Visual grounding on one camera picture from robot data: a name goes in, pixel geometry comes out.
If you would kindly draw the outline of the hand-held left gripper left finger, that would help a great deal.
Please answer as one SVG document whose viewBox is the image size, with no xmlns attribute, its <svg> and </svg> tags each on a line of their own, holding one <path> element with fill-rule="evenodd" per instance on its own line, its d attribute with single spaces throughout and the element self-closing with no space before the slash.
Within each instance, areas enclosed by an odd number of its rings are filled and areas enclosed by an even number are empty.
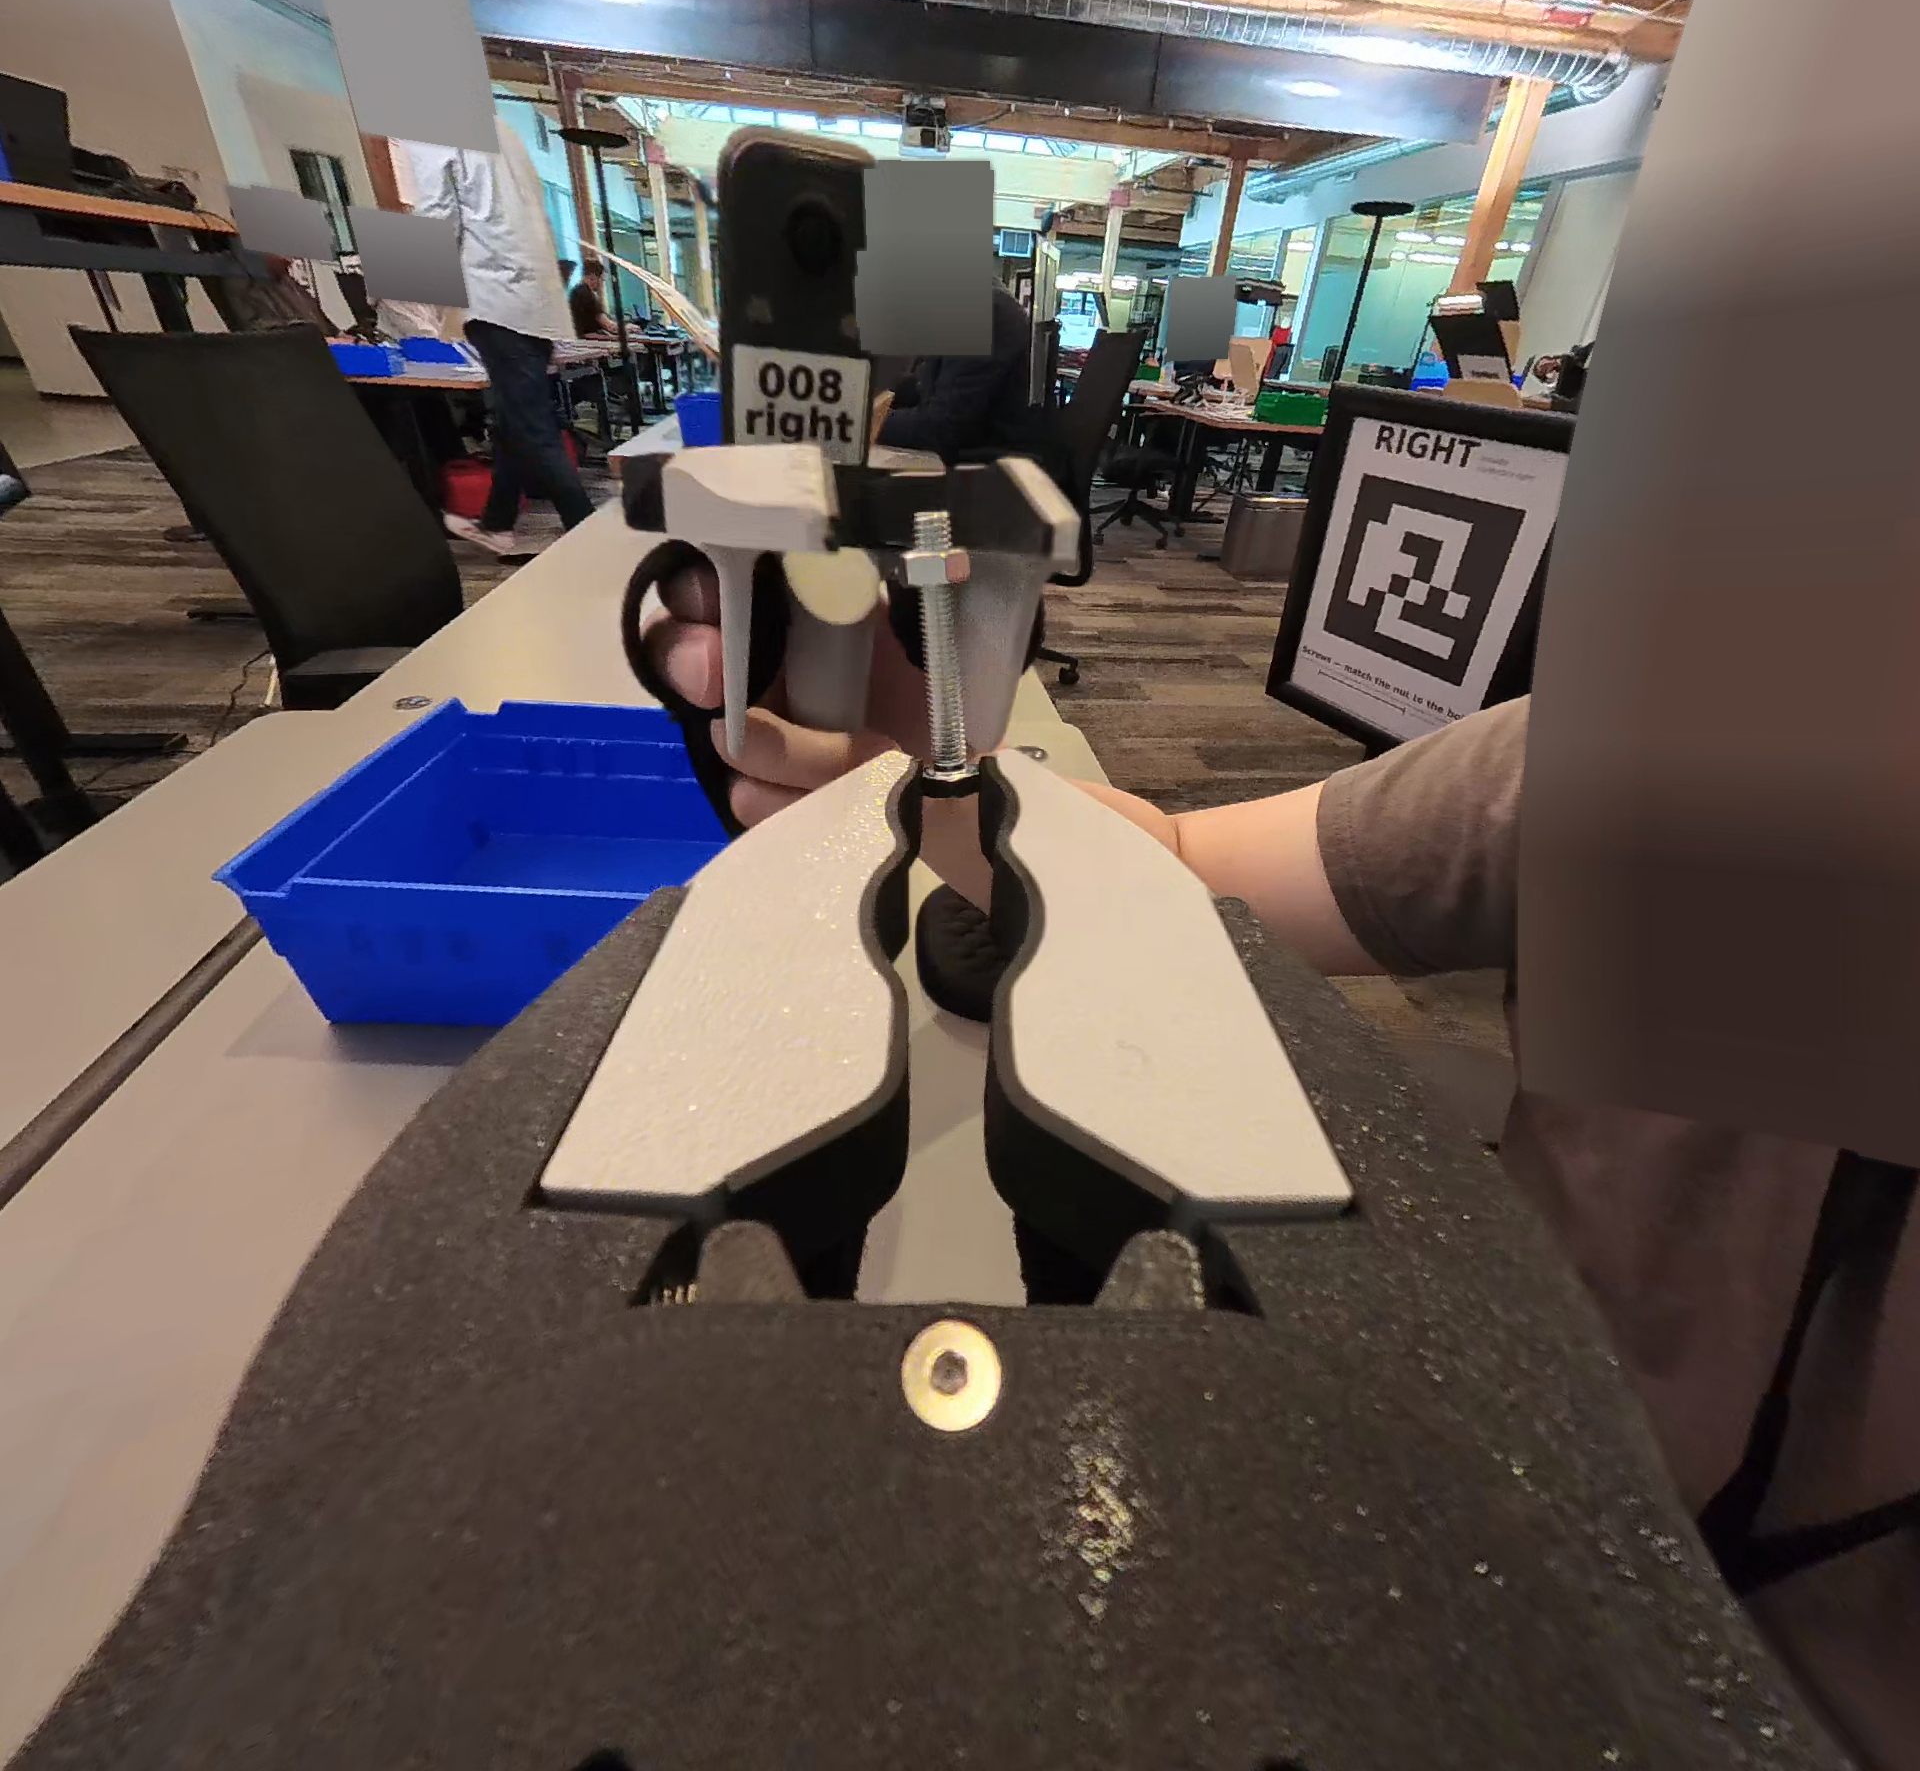
<svg viewBox="0 0 1920 1771">
<path fill-rule="evenodd" d="M 564 1135 L 564 1209 L 696 1218 L 884 1105 L 903 1076 L 882 895 L 919 765 L 884 754 L 757 824 L 687 886 Z"/>
</svg>

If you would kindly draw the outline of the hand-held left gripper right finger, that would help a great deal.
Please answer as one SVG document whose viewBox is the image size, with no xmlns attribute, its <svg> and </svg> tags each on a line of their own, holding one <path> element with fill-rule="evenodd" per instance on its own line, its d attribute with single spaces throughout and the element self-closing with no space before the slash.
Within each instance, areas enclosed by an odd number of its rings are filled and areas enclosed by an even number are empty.
<svg viewBox="0 0 1920 1771">
<path fill-rule="evenodd" d="M 1169 1221 L 1346 1213 L 1352 1186 L 1202 882 L 1020 750 L 981 763 L 979 799 L 999 909 L 1022 921 L 992 1039 L 1017 1117 Z"/>
</svg>

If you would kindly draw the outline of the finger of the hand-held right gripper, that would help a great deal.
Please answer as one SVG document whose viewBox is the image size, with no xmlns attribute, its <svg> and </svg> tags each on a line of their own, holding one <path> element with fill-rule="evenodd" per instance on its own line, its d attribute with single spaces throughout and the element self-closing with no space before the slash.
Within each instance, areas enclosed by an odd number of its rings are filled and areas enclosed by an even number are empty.
<svg viewBox="0 0 1920 1771">
<path fill-rule="evenodd" d="M 972 750 L 1001 745 L 1044 586 L 1079 572 L 1083 518 L 1026 458 L 958 468 L 958 668 Z"/>
<path fill-rule="evenodd" d="M 908 454 L 836 466 L 819 450 L 682 450 L 657 458 L 657 703 L 698 771 L 804 771 L 819 734 L 856 770 L 915 750 L 915 666 L 871 550 L 903 552 L 876 487 Z"/>
</svg>

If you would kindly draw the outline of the long silver bolt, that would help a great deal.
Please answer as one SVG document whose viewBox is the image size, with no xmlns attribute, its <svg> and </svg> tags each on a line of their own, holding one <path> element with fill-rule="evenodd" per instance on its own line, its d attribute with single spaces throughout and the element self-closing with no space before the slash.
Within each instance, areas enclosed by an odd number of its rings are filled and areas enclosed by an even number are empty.
<svg viewBox="0 0 1920 1771">
<path fill-rule="evenodd" d="M 915 550 L 955 547 L 946 511 L 915 515 Z M 970 749 L 958 653 L 956 586 L 910 587 L 919 593 L 922 619 L 922 670 L 926 705 L 924 792 L 937 797 L 962 797 L 977 792 L 977 763 Z"/>
</svg>

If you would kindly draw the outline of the person's right forearm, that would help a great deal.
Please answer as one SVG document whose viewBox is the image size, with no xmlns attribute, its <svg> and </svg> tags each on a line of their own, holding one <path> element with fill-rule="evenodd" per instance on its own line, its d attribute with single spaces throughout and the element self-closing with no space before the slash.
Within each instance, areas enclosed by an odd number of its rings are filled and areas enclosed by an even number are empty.
<svg viewBox="0 0 1920 1771">
<path fill-rule="evenodd" d="M 1213 895 L 1243 901 L 1264 933 L 1324 973 L 1366 973 L 1375 961 L 1342 917 L 1321 854 L 1322 783 L 1245 804 L 1188 811 L 1173 846 Z"/>
</svg>

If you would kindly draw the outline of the person's right hand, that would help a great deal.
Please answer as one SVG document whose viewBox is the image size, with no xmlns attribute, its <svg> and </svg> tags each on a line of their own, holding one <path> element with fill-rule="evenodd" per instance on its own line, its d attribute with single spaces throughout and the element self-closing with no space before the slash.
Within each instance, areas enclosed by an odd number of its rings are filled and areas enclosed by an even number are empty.
<svg viewBox="0 0 1920 1771">
<path fill-rule="evenodd" d="M 769 820 L 888 750 L 924 760 L 924 675 L 901 651 L 888 612 L 878 607 L 871 614 L 867 695 L 855 728 L 829 731 L 790 718 L 786 680 L 750 710 L 739 754 L 722 760 L 728 803 L 745 826 Z M 665 684 L 689 705 L 710 709 L 722 699 L 721 598 L 708 562 L 665 584 L 660 612 L 647 624 L 643 645 Z M 975 911 L 992 905 L 994 867 L 981 848 L 973 803 L 924 803 L 921 855 Z"/>
</svg>

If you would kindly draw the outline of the black floor lamp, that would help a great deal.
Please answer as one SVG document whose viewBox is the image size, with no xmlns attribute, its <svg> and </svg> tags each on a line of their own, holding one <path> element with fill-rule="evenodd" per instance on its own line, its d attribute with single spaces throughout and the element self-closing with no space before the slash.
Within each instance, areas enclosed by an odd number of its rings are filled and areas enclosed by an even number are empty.
<svg viewBox="0 0 1920 1771">
<path fill-rule="evenodd" d="M 564 149 L 567 151 L 567 164 L 572 170 L 583 170 L 585 164 L 591 166 L 593 177 L 593 230 L 587 242 L 591 246 L 591 255 L 602 261 L 604 278 L 613 279 L 613 320 L 619 346 L 619 364 L 622 372 L 622 381 L 626 388 L 629 400 L 629 422 L 630 433 L 636 437 L 643 431 L 643 400 L 641 386 L 636 378 L 636 361 L 632 353 L 630 323 L 626 318 L 625 297 L 620 290 L 620 269 L 613 255 L 613 215 L 608 207 L 608 186 L 605 186 L 605 149 L 620 148 L 622 136 L 617 130 L 604 126 L 580 126 L 580 124 L 562 124 L 556 128 Z"/>
<path fill-rule="evenodd" d="M 1432 237 L 1412 202 L 1356 201 L 1352 216 L 1370 223 L 1339 378 L 1359 381 L 1377 372 L 1408 372 L 1417 349 L 1424 265 Z"/>
</svg>

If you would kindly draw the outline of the black office chair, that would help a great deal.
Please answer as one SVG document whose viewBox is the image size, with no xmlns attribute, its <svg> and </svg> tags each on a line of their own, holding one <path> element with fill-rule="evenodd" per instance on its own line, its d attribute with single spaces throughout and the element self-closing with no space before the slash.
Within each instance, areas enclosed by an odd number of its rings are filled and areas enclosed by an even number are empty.
<svg viewBox="0 0 1920 1771">
<path fill-rule="evenodd" d="M 1071 393 L 1046 413 L 1042 463 L 1048 466 L 1055 484 L 1079 517 L 1076 566 L 1071 572 L 1055 573 L 1055 584 L 1091 581 L 1091 482 L 1148 343 L 1150 335 L 1145 328 L 1097 333 Z"/>
<path fill-rule="evenodd" d="M 320 331 L 69 336 L 246 595 L 285 709 L 337 709 L 465 602 L 436 515 Z"/>
</svg>

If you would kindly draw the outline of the red bag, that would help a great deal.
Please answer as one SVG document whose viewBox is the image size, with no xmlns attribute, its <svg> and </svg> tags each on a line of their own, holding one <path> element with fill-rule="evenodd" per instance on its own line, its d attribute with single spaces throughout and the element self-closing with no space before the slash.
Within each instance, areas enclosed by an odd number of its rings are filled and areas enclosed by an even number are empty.
<svg viewBox="0 0 1920 1771">
<path fill-rule="evenodd" d="M 456 538 L 483 544 L 496 556 L 519 550 L 517 524 L 524 508 L 524 486 L 509 463 L 498 470 L 488 458 L 450 458 L 440 466 L 445 528 Z"/>
</svg>

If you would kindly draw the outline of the blue plastic bin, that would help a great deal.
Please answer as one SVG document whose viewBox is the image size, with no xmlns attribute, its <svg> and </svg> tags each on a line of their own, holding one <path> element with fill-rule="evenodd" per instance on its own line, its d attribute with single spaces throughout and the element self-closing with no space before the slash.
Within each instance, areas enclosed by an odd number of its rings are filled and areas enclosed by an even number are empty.
<svg viewBox="0 0 1920 1771">
<path fill-rule="evenodd" d="M 482 1028 L 727 844 L 667 713 L 446 699 L 214 879 L 329 1023 Z"/>
</svg>

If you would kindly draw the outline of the grey waste bin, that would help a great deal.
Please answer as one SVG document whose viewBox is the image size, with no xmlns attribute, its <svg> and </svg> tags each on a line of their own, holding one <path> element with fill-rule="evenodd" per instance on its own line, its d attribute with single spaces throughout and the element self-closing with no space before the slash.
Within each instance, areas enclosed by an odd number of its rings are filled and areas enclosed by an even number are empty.
<svg viewBox="0 0 1920 1771">
<path fill-rule="evenodd" d="M 1218 566 L 1239 584 L 1287 584 L 1300 554 L 1306 496 L 1243 492 L 1233 499 Z"/>
</svg>

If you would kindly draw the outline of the framed black and white sign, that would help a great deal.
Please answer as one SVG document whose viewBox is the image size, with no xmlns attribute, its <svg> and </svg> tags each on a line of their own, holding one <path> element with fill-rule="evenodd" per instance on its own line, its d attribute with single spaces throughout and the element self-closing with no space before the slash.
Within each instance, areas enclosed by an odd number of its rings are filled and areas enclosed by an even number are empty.
<svg viewBox="0 0 1920 1771">
<path fill-rule="evenodd" d="M 1264 691 L 1372 756 L 1525 695 L 1574 417 L 1336 386 Z"/>
</svg>

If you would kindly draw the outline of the wooden top desk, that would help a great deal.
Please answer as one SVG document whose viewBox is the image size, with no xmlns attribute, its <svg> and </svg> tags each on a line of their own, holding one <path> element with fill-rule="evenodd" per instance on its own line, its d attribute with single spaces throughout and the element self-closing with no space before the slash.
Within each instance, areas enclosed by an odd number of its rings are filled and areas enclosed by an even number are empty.
<svg viewBox="0 0 1920 1771">
<path fill-rule="evenodd" d="M 68 99 L 2 75 L 2 265 L 237 278 L 251 271 L 237 228 L 178 183 L 133 173 L 118 158 L 82 151 Z"/>
</svg>

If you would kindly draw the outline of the black ceiling duct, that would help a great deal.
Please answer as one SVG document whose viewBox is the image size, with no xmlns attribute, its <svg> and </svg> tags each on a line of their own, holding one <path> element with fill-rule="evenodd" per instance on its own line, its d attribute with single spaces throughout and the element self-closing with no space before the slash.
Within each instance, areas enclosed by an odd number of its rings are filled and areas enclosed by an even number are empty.
<svg viewBox="0 0 1920 1771">
<path fill-rule="evenodd" d="M 1501 80 L 908 0 L 470 0 L 485 37 L 1132 118 L 1476 142 Z"/>
</svg>

